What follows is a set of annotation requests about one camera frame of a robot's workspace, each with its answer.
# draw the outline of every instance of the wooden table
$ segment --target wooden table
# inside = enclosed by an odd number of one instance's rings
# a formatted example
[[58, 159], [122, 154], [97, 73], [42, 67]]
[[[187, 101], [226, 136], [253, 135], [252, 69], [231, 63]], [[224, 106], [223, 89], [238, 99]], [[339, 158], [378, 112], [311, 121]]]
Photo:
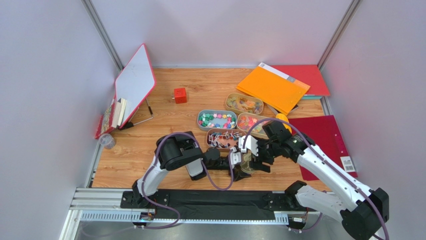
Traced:
[[[154, 119], [135, 127], [112, 132], [116, 146], [102, 151], [94, 188], [131, 188], [135, 180], [141, 178], [151, 164], [156, 149], [156, 141], [173, 132], [192, 131], [205, 151], [206, 131], [198, 128], [196, 119], [204, 109], [225, 110], [228, 94], [239, 92], [237, 84], [252, 69], [247, 68], [158, 68], [154, 69], [156, 87], [148, 100], [154, 113]], [[175, 88], [186, 88], [188, 102], [174, 103]], [[320, 100], [301, 100], [299, 108], [291, 112], [288, 118], [323, 116]], [[275, 115], [266, 106], [263, 116]], [[138, 122], [150, 116], [146, 105], [142, 105], [132, 122]], [[228, 171], [210, 170], [213, 181], [219, 187], [227, 187], [230, 182]], [[299, 165], [290, 159], [278, 157], [271, 166], [271, 173], [256, 171], [252, 177], [235, 182], [231, 190], [282, 191], [296, 180], [303, 180]], [[328, 189], [321, 181], [309, 181], [309, 185], [318, 189]], [[191, 181], [185, 167], [171, 171], [162, 183], [161, 189], [213, 190], [207, 177]]]

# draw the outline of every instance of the red power adapter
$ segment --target red power adapter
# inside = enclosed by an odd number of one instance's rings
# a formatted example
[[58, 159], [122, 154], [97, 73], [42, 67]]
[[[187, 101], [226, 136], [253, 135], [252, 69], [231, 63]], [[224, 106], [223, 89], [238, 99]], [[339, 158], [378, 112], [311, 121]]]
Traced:
[[187, 102], [187, 91], [184, 87], [175, 88], [173, 99], [177, 104], [184, 104]]

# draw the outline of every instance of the orange envelope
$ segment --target orange envelope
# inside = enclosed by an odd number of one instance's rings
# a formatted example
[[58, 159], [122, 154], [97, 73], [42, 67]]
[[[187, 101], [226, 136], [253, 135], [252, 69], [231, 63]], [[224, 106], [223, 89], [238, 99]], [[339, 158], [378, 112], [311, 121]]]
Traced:
[[261, 99], [288, 115], [310, 86], [265, 63], [260, 63], [236, 89]]

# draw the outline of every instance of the barcode label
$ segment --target barcode label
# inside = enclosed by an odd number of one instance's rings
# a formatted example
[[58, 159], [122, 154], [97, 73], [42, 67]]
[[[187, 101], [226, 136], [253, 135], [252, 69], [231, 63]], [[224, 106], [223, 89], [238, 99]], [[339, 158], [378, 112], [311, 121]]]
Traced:
[[341, 156], [340, 160], [345, 172], [355, 172], [355, 167], [350, 156]]

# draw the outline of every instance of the clear plastic cup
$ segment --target clear plastic cup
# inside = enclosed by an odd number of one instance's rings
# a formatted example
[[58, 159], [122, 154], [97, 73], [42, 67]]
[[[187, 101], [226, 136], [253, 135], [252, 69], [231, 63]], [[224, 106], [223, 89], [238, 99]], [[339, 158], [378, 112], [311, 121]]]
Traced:
[[104, 133], [99, 137], [99, 143], [106, 149], [112, 149], [116, 145], [116, 141], [109, 133]]

